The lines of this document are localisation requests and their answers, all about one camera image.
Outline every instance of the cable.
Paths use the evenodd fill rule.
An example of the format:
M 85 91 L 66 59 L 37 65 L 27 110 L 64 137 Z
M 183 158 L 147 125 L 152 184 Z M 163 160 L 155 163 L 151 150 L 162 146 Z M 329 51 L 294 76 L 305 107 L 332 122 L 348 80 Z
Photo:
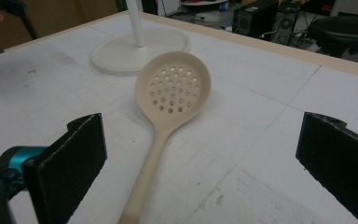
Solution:
M 298 38 L 297 42 L 295 43 L 295 41 L 293 40 L 293 38 L 291 38 L 290 42 L 293 46 L 295 46 L 296 48 L 300 49 L 303 46 L 303 42 L 304 40 L 307 40 L 308 42 L 310 42 L 308 39 L 306 39 L 307 37 L 307 33 L 308 33 L 308 28 L 310 27 L 310 25 L 316 20 L 316 18 L 320 15 L 320 13 L 322 12 L 322 8 L 320 8 L 318 10 L 318 12 L 315 14 L 315 16 L 312 18 L 312 20 L 310 21 L 310 23 L 308 23 L 307 20 L 307 15 L 305 13 L 305 10 L 303 10 L 303 17 L 304 17 L 304 21 L 306 23 L 306 27 L 305 29 L 301 30 L 301 31 L 297 31 L 297 32 L 293 32 L 292 33 L 292 37 L 296 37 L 298 34 L 301 34 L 300 37 Z
M 164 0 L 161 0 L 161 4 L 162 4 L 162 9 L 164 10 L 164 15 L 165 17 L 168 18 L 167 11 L 165 10 Z
M 266 33 L 260 35 L 258 38 L 265 38 L 264 35 L 273 35 L 273 34 L 275 34 L 277 32 L 278 32 L 278 29 L 274 30 L 274 31 L 266 32 Z
M 288 14 L 289 14 L 289 13 L 286 12 L 286 13 L 284 13 L 283 15 L 281 15 L 280 17 L 278 17 L 278 18 L 275 19 L 274 25 L 273 25 L 272 27 L 275 27 L 275 25 L 276 25 L 277 23 L 279 23 L 279 24 L 278 24 L 278 27 L 275 29 L 275 31 L 262 34 L 260 37 L 264 38 L 264 35 L 269 35 L 269 34 L 271 34 L 271 40 L 272 40 L 272 41 L 276 40 L 276 34 L 277 34 L 278 31 L 281 29 L 282 22 L 284 21 L 284 19 L 286 19 L 286 17 L 288 16 Z M 281 44 L 282 41 L 281 41 L 281 37 L 280 37 L 280 36 L 278 36 L 278 40 L 279 40 L 279 44 Z

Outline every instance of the spoon handle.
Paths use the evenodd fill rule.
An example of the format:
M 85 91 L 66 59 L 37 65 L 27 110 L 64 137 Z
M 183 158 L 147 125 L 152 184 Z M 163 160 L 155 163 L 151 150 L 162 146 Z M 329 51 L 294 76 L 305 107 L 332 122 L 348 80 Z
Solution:
M 139 219 L 144 211 L 148 193 L 153 183 L 154 174 L 158 168 L 159 158 L 161 157 L 168 137 L 169 134 L 156 131 L 153 144 L 147 153 L 145 163 L 138 175 L 118 224 L 139 223 Z

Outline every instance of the spoon head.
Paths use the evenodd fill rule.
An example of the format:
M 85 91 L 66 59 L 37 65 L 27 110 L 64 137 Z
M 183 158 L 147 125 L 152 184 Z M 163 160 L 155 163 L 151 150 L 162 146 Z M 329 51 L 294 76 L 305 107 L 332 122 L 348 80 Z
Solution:
M 150 61 L 138 76 L 138 105 L 155 127 L 172 131 L 194 118 L 211 90 L 205 64 L 185 52 L 168 52 Z

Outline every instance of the black foam pad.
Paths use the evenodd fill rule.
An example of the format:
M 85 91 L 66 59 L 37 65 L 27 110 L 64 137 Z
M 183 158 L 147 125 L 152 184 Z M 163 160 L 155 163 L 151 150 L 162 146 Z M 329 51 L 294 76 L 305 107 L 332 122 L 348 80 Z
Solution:
M 296 157 L 358 218 L 358 134 L 346 123 L 305 113 Z
M 68 132 L 21 168 L 39 223 L 67 223 L 103 167 L 100 114 L 68 124 Z

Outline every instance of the black office chair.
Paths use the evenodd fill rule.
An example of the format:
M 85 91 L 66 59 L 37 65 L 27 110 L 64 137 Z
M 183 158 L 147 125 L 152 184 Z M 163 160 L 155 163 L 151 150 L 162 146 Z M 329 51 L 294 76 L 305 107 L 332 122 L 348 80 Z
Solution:
M 322 52 L 341 58 L 346 49 L 358 52 L 358 17 L 327 17 L 314 21 L 308 37 L 316 41 Z

